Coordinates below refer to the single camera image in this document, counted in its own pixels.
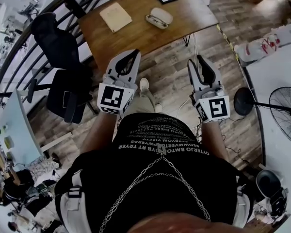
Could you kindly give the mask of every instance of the wooden table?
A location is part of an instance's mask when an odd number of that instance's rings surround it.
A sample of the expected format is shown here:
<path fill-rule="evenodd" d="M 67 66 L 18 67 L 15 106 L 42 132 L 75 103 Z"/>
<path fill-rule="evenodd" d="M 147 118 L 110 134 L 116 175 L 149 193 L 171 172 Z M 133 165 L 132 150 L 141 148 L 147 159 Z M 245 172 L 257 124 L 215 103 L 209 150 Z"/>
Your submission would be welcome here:
<path fill-rule="evenodd" d="M 132 22 L 112 33 L 99 13 L 115 2 L 126 10 Z M 167 29 L 161 30 L 145 20 L 154 7 L 162 8 L 174 17 Z M 202 0 L 177 0 L 164 5 L 158 0 L 111 0 L 85 15 L 79 24 L 98 68 L 104 73 L 110 60 L 126 50 L 139 49 L 145 55 L 218 24 L 218 20 Z"/>

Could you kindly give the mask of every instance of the black t-shirt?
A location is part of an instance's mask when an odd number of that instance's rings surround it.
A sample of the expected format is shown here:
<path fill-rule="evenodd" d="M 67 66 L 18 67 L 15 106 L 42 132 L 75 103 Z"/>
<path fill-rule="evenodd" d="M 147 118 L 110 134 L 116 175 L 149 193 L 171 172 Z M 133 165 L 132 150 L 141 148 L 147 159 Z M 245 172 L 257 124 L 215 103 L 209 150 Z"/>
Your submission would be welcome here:
<path fill-rule="evenodd" d="M 165 146 L 165 151 L 158 147 L 161 145 Z M 161 150 L 193 188 L 211 221 L 232 224 L 238 170 L 202 148 L 183 122 L 163 114 L 137 113 L 125 117 L 111 147 L 80 155 L 59 180 L 55 193 L 68 192 L 73 174 L 82 169 L 88 221 L 91 231 L 99 232 L 115 201 L 149 164 L 161 157 L 158 153 Z M 140 179 L 161 173 L 179 177 L 170 164 L 160 160 Z M 127 193 L 104 232 L 126 233 L 138 221 L 160 212 L 184 212 L 205 218 L 183 182 L 157 175 L 140 182 Z"/>

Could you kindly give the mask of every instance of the silver chain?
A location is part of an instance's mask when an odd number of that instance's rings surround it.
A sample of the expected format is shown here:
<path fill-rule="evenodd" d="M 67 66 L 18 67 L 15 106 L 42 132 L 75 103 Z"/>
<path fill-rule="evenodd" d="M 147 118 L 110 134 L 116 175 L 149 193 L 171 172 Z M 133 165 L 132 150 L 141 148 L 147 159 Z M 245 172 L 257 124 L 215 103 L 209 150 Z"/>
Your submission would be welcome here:
<path fill-rule="evenodd" d="M 167 174 L 167 173 L 155 173 L 155 174 L 151 174 L 151 175 L 148 175 L 142 179 L 140 179 L 140 177 L 142 175 L 145 174 L 145 172 L 153 167 L 153 165 L 157 162 L 159 162 L 160 160 L 164 160 L 166 161 L 169 166 L 171 166 L 175 171 L 176 173 L 179 175 L 180 178 L 176 177 L 175 175 L 172 175 L 172 174 Z M 161 157 L 156 159 L 153 163 L 149 164 L 140 174 L 139 176 L 131 183 L 131 185 L 121 194 L 121 196 L 115 201 L 115 203 L 113 204 L 113 206 L 111 207 L 110 211 L 108 212 L 108 214 L 106 215 L 106 217 L 104 218 L 101 226 L 100 226 L 100 231 L 99 233 L 103 233 L 104 229 L 106 228 L 106 224 L 108 223 L 108 221 L 111 219 L 111 216 L 113 214 L 113 212 L 115 212 L 119 206 L 119 204 L 123 201 L 123 199 L 125 198 L 126 194 L 137 184 L 139 184 L 140 182 L 142 181 L 145 181 L 146 179 L 149 179 L 149 178 L 152 178 L 154 176 L 169 176 L 169 177 L 172 177 L 172 178 L 175 178 L 176 180 L 179 180 L 181 181 L 184 185 L 186 185 L 186 187 L 189 189 L 190 193 L 193 195 L 193 197 L 195 198 L 199 208 L 203 211 L 204 213 L 204 216 L 206 218 L 207 221 L 211 222 L 211 219 L 210 219 L 210 215 L 208 213 L 208 211 L 205 209 L 203 203 L 198 199 L 198 197 L 196 196 L 196 193 L 195 191 L 193 190 L 193 188 L 185 181 L 185 179 L 183 178 L 182 174 L 179 172 L 178 169 L 175 168 L 174 164 L 172 164 L 170 161 L 168 161 L 164 156 L 163 154 L 161 153 Z"/>

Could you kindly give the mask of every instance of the leg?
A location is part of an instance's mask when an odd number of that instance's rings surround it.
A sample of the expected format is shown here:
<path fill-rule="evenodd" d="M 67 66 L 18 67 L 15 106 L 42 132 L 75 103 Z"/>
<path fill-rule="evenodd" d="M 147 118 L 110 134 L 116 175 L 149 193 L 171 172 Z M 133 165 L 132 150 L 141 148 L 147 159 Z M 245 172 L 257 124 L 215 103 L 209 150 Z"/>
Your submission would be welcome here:
<path fill-rule="evenodd" d="M 124 117 L 133 113 L 155 113 L 155 98 L 149 91 L 147 79 L 140 80 L 140 95 L 135 96 L 124 113 Z"/>
<path fill-rule="evenodd" d="M 218 122 L 202 123 L 202 144 L 214 156 L 228 162 L 228 153 Z"/>

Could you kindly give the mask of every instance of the light blue panel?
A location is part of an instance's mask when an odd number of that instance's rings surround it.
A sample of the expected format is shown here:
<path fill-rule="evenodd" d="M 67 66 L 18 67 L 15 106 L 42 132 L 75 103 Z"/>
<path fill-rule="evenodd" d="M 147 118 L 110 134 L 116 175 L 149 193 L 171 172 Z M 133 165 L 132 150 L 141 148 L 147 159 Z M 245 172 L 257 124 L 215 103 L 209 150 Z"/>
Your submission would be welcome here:
<path fill-rule="evenodd" d="M 0 143 L 4 152 L 10 152 L 15 164 L 29 164 L 42 155 L 25 113 L 18 91 L 9 98 L 0 118 Z M 12 148 L 7 149 L 4 138 L 10 137 Z"/>

